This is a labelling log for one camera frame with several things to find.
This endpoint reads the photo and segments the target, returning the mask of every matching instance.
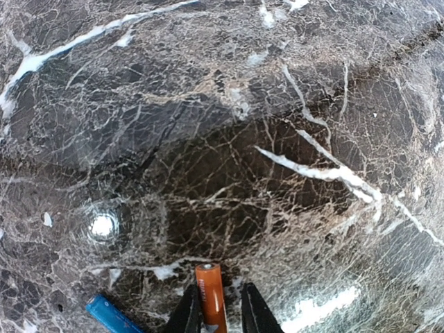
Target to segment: marble surface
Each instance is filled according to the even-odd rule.
[[[444,3],[0,2],[0,332],[444,332]]]

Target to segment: battery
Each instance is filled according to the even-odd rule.
[[[111,333],[144,333],[102,295],[91,298],[85,308]]]
[[[227,333],[221,267],[201,264],[196,267],[203,322],[209,333]]]

